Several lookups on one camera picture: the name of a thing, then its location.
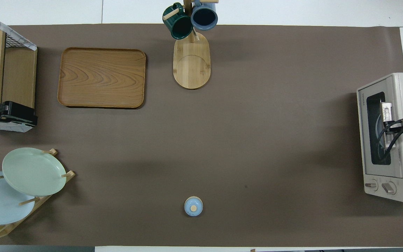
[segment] brown paper mat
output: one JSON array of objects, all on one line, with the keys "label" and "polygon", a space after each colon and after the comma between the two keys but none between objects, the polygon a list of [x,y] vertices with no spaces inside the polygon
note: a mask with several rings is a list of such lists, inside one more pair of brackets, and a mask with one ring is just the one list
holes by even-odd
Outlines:
[{"label": "brown paper mat", "polygon": [[[163,24],[13,28],[40,48],[39,120],[0,131],[0,169],[10,150],[54,147],[77,176],[0,244],[403,246],[403,203],[363,192],[355,98],[403,72],[398,28],[218,26],[203,33],[211,78],[192,91]],[[60,105],[68,47],[144,51],[144,105]]]}]

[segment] toaster oven knob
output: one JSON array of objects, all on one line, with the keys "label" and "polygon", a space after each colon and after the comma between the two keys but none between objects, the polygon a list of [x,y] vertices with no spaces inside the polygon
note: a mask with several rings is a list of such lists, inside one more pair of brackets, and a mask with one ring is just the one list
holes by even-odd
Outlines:
[{"label": "toaster oven knob", "polygon": [[379,189],[379,185],[375,179],[371,180],[371,183],[365,183],[365,187],[371,188],[372,190],[376,191]]},{"label": "toaster oven knob", "polygon": [[382,188],[388,194],[391,194],[391,195],[396,194],[396,185],[393,182],[383,183]]}]

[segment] wooden mug stand base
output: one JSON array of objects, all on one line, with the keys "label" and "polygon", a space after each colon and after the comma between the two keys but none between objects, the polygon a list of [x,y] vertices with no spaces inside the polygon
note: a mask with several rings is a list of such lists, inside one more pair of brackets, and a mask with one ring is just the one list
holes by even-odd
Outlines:
[{"label": "wooden mug stand base", "polygon": [[173,75],[187,89],[201,88],[211,76],[211,55],[205,36],[193,31],[174,46]]}]

